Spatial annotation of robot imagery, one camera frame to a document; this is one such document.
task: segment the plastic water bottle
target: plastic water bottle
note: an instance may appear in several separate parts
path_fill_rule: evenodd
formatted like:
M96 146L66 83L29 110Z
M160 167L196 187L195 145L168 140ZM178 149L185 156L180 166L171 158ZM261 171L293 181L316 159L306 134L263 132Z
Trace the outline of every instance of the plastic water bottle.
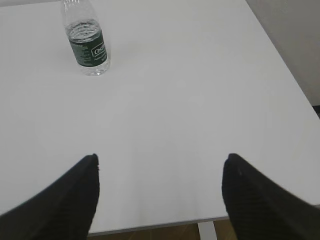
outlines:
M105 73L110 66L110 45L89 0L61 0L65 33L81 72L88 76Z

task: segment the green label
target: green label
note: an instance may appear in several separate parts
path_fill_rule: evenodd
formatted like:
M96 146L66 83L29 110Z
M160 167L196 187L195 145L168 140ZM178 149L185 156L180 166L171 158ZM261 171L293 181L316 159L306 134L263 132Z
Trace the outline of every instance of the green label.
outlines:
M74 42L69 40L75 59L81 66L95 67L107 59L107 51L102 31L99 37L88 42Z

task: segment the water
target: water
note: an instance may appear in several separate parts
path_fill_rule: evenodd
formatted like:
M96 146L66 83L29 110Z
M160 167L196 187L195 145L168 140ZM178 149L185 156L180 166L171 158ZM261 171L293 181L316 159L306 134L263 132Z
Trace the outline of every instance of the water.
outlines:
M73 45L73 43L74 44L83 44L84 46L88 46L89 50L92 50L92 48L94 48L95 45L98 44L97 47L100 50L100 46L102 45L102 43L101 43L102 32L101 32L100 25L96 20L89 19L86 21L72 23L65 28L65 32L69 38L71 46ZM83 53L81 51L76 53L74 47L72 47L72 49L73 49L74 55L78 61L79 54L83 55ZM103 60L105 58L105 56L102 56L101 54L99 56L99 50L98 50L97 56L90 55L90 57L92 59L95 58L95 60L100 58L98 61ZM110 54L108 52L108 49L106 49L106 54L107 54L106 60L97 66L83 66L83 65L79 64L81 72L87 76L98 76L98 75L105 73L110 67Z

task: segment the floor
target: floor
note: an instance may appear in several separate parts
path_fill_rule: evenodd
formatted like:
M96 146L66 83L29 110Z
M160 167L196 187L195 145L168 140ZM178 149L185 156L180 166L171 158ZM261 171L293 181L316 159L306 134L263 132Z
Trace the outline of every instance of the floor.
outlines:
M195 223L93 236L88 237L87 240L237 240L229 220L219 220L213 224L215 231L213 230L212 234L208 231L208 228L204 230L203 225Z

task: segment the wall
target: wall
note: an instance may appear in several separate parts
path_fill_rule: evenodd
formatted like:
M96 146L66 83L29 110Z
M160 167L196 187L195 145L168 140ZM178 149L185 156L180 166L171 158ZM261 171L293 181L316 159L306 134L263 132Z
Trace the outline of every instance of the wall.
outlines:
M247 0L312 105L320 105L320 1Z

